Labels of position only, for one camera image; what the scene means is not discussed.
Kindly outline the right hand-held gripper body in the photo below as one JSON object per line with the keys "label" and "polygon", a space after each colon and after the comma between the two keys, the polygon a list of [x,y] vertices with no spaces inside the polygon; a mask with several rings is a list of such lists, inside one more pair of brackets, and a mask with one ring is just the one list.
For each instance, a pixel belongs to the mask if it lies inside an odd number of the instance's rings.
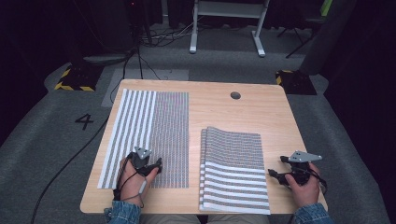
{"label": "right hand-held gripper body", "polygon": [[290,174],[298,184],[304,185],[312,174],[309,163],[311,161],[320,161],[321,159],[322,157],[320,155],[296,150],[289,156],[289,160],[291,161]]}

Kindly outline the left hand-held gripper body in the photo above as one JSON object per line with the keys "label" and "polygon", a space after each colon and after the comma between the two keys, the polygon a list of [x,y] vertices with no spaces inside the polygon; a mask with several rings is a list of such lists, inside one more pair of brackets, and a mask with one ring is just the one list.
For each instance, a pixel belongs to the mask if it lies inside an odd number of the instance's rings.
{"label": "left hand-held gripper body", "polygon": [[151,150],[144,149],[142,147],[135,147],[134,151],[136,153],[135,158],[135,170],[143,176],[148,176],[149,172],[149,156],[151,155]]}

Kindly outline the striped grey white placemat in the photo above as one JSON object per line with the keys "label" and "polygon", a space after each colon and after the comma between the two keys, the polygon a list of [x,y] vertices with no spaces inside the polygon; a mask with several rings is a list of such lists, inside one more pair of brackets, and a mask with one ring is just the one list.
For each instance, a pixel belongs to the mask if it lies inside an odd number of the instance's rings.
{"label": "striped grey white placemat", "polygon": [[121,92],[97,187],[116,187],[121,159],[139,149],[149,162],[163,162],[163,173],[154,188],[186,189],[189,186],[189,95],[186,92]]}

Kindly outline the stack of striped placemats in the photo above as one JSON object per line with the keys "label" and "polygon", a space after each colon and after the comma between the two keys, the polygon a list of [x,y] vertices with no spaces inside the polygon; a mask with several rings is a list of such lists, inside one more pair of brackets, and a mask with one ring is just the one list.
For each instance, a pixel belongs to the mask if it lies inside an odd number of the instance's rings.
{"label": "stack of striped placemats", "polygon": [[202,211],[268,215],[261,136],[203,129],[199,188]]}

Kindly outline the person's right hand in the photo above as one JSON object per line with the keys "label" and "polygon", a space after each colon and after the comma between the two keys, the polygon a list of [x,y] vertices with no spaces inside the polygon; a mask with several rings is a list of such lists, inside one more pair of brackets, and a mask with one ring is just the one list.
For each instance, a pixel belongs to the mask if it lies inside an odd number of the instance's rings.
{"label": "person's right hand", "polygon": [[299,185],[292,175],[285,175],[285,177],[290,185],[293,200],[298,208],[318,202],[320,187],[319,180],[316,177],[311,175],[304,185]]}

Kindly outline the person's left hand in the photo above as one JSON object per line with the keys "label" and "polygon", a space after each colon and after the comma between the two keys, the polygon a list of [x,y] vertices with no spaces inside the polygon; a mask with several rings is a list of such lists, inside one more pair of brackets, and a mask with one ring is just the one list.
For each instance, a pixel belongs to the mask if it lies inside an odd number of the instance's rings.
{"label": "person's left hand", "polygon": [[128,159],[123,159],[120,162],[120,199],[143,207],[149,186],[157,174],[158,168],[154,168],[147,176],[140,175]]}

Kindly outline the yellow black striped stand base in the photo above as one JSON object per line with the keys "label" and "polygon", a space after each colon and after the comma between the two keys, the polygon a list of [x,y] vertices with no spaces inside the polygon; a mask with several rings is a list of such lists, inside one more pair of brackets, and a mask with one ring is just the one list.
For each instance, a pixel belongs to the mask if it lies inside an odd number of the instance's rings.
{"label": "yellow black striped stand base", "polygon": [[55,85],[55,90],[96,91],[96,84],[104,70],[103,66],[85,68],[68,65]]}
{"label": "yellow black striped stand base", "polygon": [[309,76],[300,71],[278,70],[276,71],[276,83],[284,89],[286,94],[317,94]]}

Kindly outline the black tripod stand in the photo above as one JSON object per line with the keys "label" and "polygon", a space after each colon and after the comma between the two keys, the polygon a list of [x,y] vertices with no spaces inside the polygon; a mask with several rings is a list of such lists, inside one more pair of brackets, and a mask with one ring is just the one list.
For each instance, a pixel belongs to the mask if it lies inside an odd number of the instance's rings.
{"label": "black tripod stand", "polygon": [[292,52],[290,52],[286,56],[286,59],[288,59],[290,56],[292,56],[299,49],[304,47],[309,41],[313,40],[325,21],[326,21],[326,19],[322,16],[310,17],[310,18],[303,17],[302,20],[300,21],[300,24],[303,26],[303,29],[306,28],[306,29],[310,30],[310,36],[306,39],[302,39],[301,35],[298,32],[298,28],[297,27],[292,28],[292,31],[296,34],[297,38],[300,41],[300,45],[298,47],[296,47]]}

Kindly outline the grey pillar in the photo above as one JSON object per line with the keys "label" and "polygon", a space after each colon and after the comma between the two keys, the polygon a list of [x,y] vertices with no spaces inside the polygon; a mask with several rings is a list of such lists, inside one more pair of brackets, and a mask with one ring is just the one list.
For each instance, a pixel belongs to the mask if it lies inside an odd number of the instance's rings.
{"label": "grey pillar", "polygon": [[332,0],[325,22],[314,38],[299,71],[307,76],[320,73],[343,32],[357,0]]}

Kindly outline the white metal desk frame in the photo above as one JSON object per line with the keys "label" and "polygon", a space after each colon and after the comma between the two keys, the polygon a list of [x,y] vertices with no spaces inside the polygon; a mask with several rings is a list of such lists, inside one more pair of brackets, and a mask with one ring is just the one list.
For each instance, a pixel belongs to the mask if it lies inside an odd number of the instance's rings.
{"label": "white metal desk frame", "polygon": [[257,28],[251,32],[251,35],[258,55],[260,57],[264,57],[266,53],[260,39],[260,34],[269,3],[270,0],[263,0],[263,2],[259,4],[194,0],[192,11],[192,33],[189,52],[194,54],[197,51],[199,16],[234,17],[258,20]]}

